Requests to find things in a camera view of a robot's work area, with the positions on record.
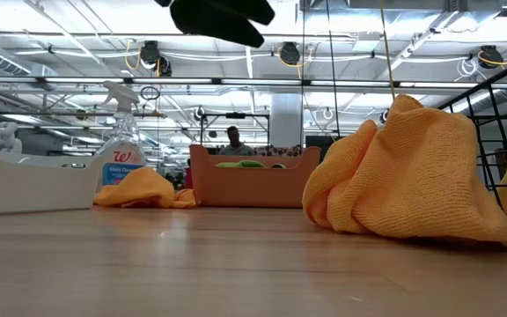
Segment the orange microfiber cloth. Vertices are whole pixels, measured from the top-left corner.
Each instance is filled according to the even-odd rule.
[[[337,232],[497,241],[507,215],[476,177],[477,140],[462,114],[399,96],[385,127],[364,122],[312,173],[305,214]]]
[[[93,202],[122,208],[190,208],[198,204],[192,189],[175,193],[172,183],[149,167],[130,172],[119,185],[104,186]]]

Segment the pink bin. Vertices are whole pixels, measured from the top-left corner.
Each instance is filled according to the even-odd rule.
[[[320,148],[309,147],[300,158],[209,155],[191,145],[191,173],[195,195],[203,206],[302,208],[305,184],[320,161]],[[257,160],[279,168],[226,168],[218,163]]]

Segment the white figurine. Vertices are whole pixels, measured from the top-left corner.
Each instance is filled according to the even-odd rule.
[[[15,122],[0,122],[0,151],[8,151],[13,153],[21,153],[23,151],[23,144],[21,140],[15,138],[15,131],[18,129],[18,124]]]

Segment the wooden table surface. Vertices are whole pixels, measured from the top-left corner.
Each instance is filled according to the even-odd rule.
[[[340,235],[301,210],[0,216],[0,316],[507,316],[507,251]]]

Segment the blue label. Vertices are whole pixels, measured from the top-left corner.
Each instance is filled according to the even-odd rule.
[[[106,163],[103,165],[103,185],[118,185],[126,175],[142,166]]]

